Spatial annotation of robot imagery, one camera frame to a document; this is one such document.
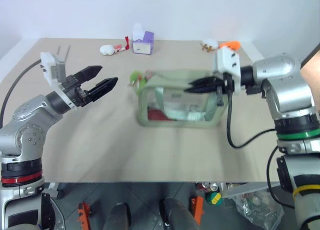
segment yellow strap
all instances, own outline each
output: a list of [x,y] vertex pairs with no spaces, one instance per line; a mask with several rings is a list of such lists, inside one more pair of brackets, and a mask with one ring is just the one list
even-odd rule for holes
[[211,200],[211,203],[214,204],[214,205],[216,205],[217,202],[220,200],[220,198],[221,198],[221,194],[220,194],[220,193],[217,193],[217,194],[214,196],[214,198]]
[[294,192],[293,192],[293,198],[296,198],[296,195],[301,192],[301,191],[305,191],[305,190],[320,190],[320,185],[318,184],[313,184],[313,185],[304,185],[304,186],[300,186],[297,187]]

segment black cable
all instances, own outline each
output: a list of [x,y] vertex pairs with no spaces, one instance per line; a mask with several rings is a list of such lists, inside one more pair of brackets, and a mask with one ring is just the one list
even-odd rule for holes
[[250,138],[245,143],[243,143],[239,146],[236,146],[236,145],[234,145],[234,143],[232,142],[232,139],[231,139],[231,115],[232,115],[232,91],[228,91],[228,116],[227,116],[227,120],[226,120],[226,137],[228,139],[230,146],[232,146],[233,148],[242,148],[242,147],[248,145],[253,140],[255,140],[257,137],[259,137],[267,132],[275,131],[275,129],[268,129],[268,130],[259,132],[258,134],[254,135],[252,138]]
[[308,63],[309,60],[318,52],[320,51],[320,43],[310,52],[309,55],[301,62],[301,68]]
[[277,149],[278,149],[278,146],[276,146],[276,147],[273,149],[273,151],[271,152],[270,157],[269,157],[269,159],[268,159],[268,163],[266,164],[266,182],[267,182],[267,184],[268,184],[268,189],[269,189],[269,192],[270,192],[272,198],[273,198],[277,203],[279,203],[279,204],[282,205],[282,206],[286,206],[286,207],[289,207],[289,208],[294,209],[294,208],[295,208],[294,206],[279,201],[279,200],[277,199],[277,197],[275,196],[275,194],[273,193],[272,188],[271,188],[269,169],[270,169],[270,163],[271,163],[272,157],[274,156],[274,154],[275,154],[275,152],[277,151]]
[[19,82],[19,80],[25,75],[25,73],[27,73],[30,69],[32,69],[33,67],[35,67],[37,64],[41,63],[41,60],[37,60],[36,62],[32,63],[31,65],[29,65],[27,68],[25,68],[24,71],[22,71],[20,73],[20,75],[18,75],[18,77],[16,78],[16,80],[12,83],[11,87],[9,88],[6,96],[5,96],[5,99],[3,101],[3,104],[2,104],[2,108],[1,108],[1,112],[0,112],[0,129],[3,127],[3,124],[4,124],[4,114],[5,114],[5,108],[6,108],[6,105],[7,105],[7,102],[9,100],[9,97],[12,93],[12,91],[14,90],[16,84]]

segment red object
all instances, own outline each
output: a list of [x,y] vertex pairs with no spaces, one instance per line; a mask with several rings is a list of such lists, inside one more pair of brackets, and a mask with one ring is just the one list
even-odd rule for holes
[[126,41],[125,49],[127,50],[127,49],[129,49],[129,37],[128,36],[125,37],[125,41]]
[[196,198],[191,199],[192,214],[193,214],[195,221],[198,223],[198,225],[201,224],[201,217],[205,213],[203,211],[203,205],[204,205],[204,198],[203,197],[197,196]]
[[32,175],[28,175],[28,176],[15,177],[15,178],[3,178],[2,177],[1,182],[5,183],[5,184],[21,183],[21,182],[33,180],[39,176],[42,176],[42,170],[38,171]]
[[115,48],[116,50],[120,50],[122,47],[122,45],[117,45],[117,46],[114,46],[113,48]]
[[90,212],[91,212],[91,207],[89,204],[83,202],[80,202],[78,204],[78,221],[81,223],[82,230],[91,230],[90,226]]
[[167,116],[158,109],[148,109],[148,120],[153,121],[172,121],[170,118],[167,118]]
[[196,184],[195,188],[198,191],[203,191],[203,192],[209,192],[210,189],[210,183],[209,182],[199,182]]

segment black tube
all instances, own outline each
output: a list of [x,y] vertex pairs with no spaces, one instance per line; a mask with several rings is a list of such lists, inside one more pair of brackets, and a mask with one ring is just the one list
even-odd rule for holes
[[228,92],[228,115],[227,115],[227,119],[226,119],[226,138],[228,140],[229,145],[232,146],[233,148],[242,148],[244,146],[247,146],[250,142],[255,140],[257,137],[259,137],[267,132],[275,131],[275,129],[268,129],[268,130],[261,131],[261,132],[257,133],[256,135],[254,135],[253,137],[251,137],[245,143],[236,146],[233,143],[232,138],[231,138],[231,115],[232,115],[232,92],[229,91]]
[[71,109],[55,91],[52,91],[45,97],[50,101],[53,109],[60,114],[64,114]]
[[309,60],[318,52],[320,51],[320,43],[310,52],[310,54],[302,61],[301,68],[308,63]]
[[254,72],[252,66],[243,66],[240,68],[241,70],[241,82],[242,86],[253,86],[255,84],[254,81]]
[[15,86],[17,85],[17,83],[19,82],[19,80],[29,71],[31,70],[33,67],[35,67],[37,64],[39,64],[41,62],[41,60],[37,60],[36,62],[32,63],[31,65],[29,65],[27,68],[24,69],[24,71],[22,71],[20,73],[20,75],[18,75],[18,77],[15,79],[15,81],[12,83],[12,85],[10,86],[5,98],[4,98],[4,101],[3,101],[3,104],[2,104],[2,107],[1,107],[1,112],[0,112],[0,129],[3,127],[3,124],[4,124],[4,115],[5,115],[5,109],[6,109],[6,105],[7,105],[7,102],[9,100],[9,97],[12,93],[12,91],[14,90]]
[[276,195],[274,194],[274,192],[272,191],[271,182],[270,182],[270,164],[271,164],[272,157],[274,156],[274,154],[275,154],[275,152],[276,152],[277,150],[278,150],[278,146],[276,146],[276,147],[273,149],[273,151],[271,152],[271,154],[270,154],[270,156],[269,156],[268,162],[267,162],[267,164],[266,164],[266,182],[267,182],[267,184],[268,184],[268,189],[269,189],[270,195],[272,196],[272,198],[273,198],[277,203],[279,203],[279,204],[282,205],[282,206],[286,206],[286,207],[289,207],[289,208],[291,208],[291,209],[294,209],[294,208],[295,208],[294,206],[279,201],[278,198],[276,197]]

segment red ring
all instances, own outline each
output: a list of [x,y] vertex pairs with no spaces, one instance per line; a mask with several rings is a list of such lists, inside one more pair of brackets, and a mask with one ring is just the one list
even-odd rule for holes
[[39,176],[42,176],[42,170],[38,171],[32,175],[22,176],[22,177],[17,177],[17,178],[3,178],[3,177],[1,177],[1,182],[4,184],[21,183],[21,182],[33,180]]

